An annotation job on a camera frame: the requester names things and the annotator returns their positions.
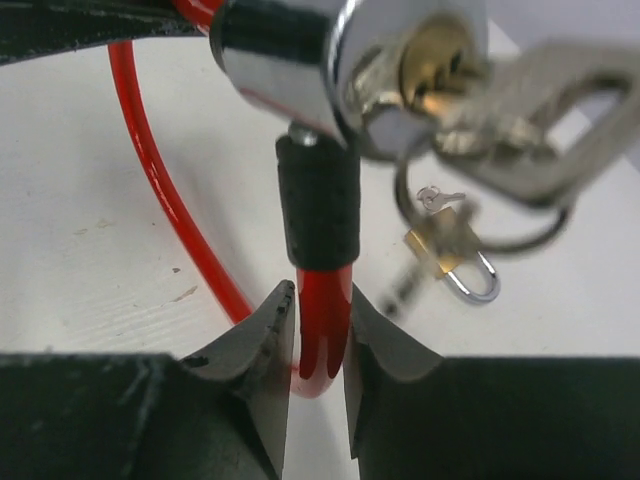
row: key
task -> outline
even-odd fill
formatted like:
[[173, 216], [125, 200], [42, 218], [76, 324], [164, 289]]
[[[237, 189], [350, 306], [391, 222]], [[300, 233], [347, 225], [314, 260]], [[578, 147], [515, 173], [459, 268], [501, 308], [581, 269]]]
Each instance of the key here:
[[424, 205], [424, 208], [430, 213], [439, 212], [445, 205], [466, 198], [464, 193], [442, 193], [438, 187], [433, 185], [420, 190], [417, 196], [418, 200]]
[[[607, 91], [617, 102], [556, 152], [549, 130]], [[551, 40], [496, 63], [486, 85], [442, 117], [434, 150], [448, 167], [521, 205], [563, 208], [635, 143], [639, 111], [640, 49]]]

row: brass padlock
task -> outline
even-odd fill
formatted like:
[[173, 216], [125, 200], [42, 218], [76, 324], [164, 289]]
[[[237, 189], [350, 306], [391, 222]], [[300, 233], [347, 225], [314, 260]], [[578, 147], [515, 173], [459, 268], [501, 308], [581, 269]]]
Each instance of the brass padlock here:
[[[452, 207], [443, 208], [433, 215], [438, 217], [437, 220], [444, 225], [453, 225], [456, 221], [456, 211]], [[470, 234], [472, 234], [471, 227], [469, 225], [467, 225], [467, 227], [469, 228]], [[428, 239], [424, 238], [415, 230], [410, 230], [405, 235], [404, 240], [416, 257], [424, 258], [425, 255], [433, 256], [429, 251]], [[438, 257], [436, 259], [438, 264], [438, 269], [435, 273], [436, 278], [444, 278], [447, 285], [449, 285], [457, 295], [470, 303], [489, 303], [495, 300], [500, 293], [500, 279], [496, 269], [481, 252], [478, 252], [477, 266], [486, 278], [488, 288], [485, 293], [477, 293], [469, 289], [455, 273], [455, 269], [466, 261], [463, 257], [450, 254]]]

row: white surface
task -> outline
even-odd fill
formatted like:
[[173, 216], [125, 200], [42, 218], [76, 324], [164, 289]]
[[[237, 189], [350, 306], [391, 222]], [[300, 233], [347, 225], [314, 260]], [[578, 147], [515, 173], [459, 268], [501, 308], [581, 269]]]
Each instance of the white surface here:
[[[492, 49], [513, 44], [492, 25]], [[136, 45], [145, 103], [188, 205], [233, 275], [259, 302], [292, 278], [273, 143], [285, 124], [241, 101], [205, 40]], [[0, 69], [0, 349], [168, 350], [185, 355], [227, 328], [141, 172], [105, 49]], [[575, 116], [560, 136], [586, 125]], [[391, 171], [363, 169], [362, 255], [372, 299], [410, 260]], [[415, 188], [482, 192], [433, 162]], [[487, 199], [479, 232], [537, 225]], [[638, 354], [640, 175], [618, 162], [580, 202], [568, 233], [517, 262], [495, 262], [502, 294], [486, 307], [429, 289], [404, 328], [443, 354]], [[195, 292], [174, 302], [184, 292]], [[293, 398], [286, 479], [356, 479], [342, 379], [318, 401]]]

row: lock cylinder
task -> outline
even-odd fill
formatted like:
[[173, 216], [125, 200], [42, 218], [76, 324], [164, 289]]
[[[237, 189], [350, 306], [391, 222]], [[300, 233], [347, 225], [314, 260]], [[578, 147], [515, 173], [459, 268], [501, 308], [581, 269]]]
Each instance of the lock cylinder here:
[[487, 21], [481, 0], [229, 0], [210, 43], [253, 105], [395, 160], [431, 128], [416, 119], [414, 97], [459, 90], [467, 55], [486, 53]]

